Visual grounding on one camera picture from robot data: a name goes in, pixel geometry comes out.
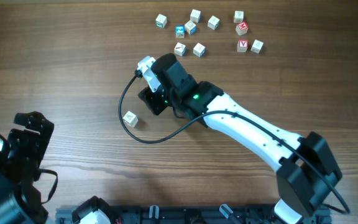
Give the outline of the wooden block tower base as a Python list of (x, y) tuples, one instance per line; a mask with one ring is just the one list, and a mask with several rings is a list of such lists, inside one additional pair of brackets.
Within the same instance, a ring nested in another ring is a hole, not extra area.
[(134, 128), (139, 121), (138, 117), (131, 111), (128, 111), (122, 118), (124, 122), (132, 128)]

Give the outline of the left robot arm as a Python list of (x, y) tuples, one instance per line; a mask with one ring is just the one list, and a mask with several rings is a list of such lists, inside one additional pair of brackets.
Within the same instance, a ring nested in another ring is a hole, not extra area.
[(8, 137), (0, 134), (0, 223), (50, 223), (34, 182), (42, 174), (57, 175), (40, 164), (54, 124), (42, 113), (17, 113)]

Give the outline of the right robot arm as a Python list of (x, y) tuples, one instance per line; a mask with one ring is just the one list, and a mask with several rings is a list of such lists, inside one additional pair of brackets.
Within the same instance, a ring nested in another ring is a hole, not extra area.
[(148, 84), (139, 98), (154, 115), (167, 107), (178, 110), (233, 138), (271, 167), (280, 196), (273, 212), (280, 221), (312, 217), (340, 181), (342, 173), (325, 138), (316, 132), (303, 137), (268, 123), (216, 85), (197, 82), (174, 54), (146, 56), (135, 74)]

